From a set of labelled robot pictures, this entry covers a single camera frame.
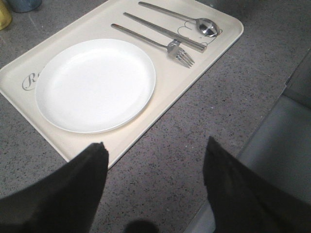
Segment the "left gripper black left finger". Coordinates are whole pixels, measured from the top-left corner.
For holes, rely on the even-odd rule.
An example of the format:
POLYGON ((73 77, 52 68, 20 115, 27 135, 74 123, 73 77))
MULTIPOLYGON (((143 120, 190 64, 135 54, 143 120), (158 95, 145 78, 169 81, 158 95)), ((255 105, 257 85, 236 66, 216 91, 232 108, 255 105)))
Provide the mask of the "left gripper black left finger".
POLYGON ((35 184, 0 200, 2 233, 87 233, 103 194, 109 154, 93 143, 35 184))

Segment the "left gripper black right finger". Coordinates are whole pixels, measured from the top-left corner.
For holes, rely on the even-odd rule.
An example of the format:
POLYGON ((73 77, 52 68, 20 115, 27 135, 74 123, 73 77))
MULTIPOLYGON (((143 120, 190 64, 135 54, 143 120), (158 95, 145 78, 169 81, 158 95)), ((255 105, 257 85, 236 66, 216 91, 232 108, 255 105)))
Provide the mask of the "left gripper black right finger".
POLYGON ((311 206, 269 184, 211 136, 204 184, 217 233, 309 233, 311 206))

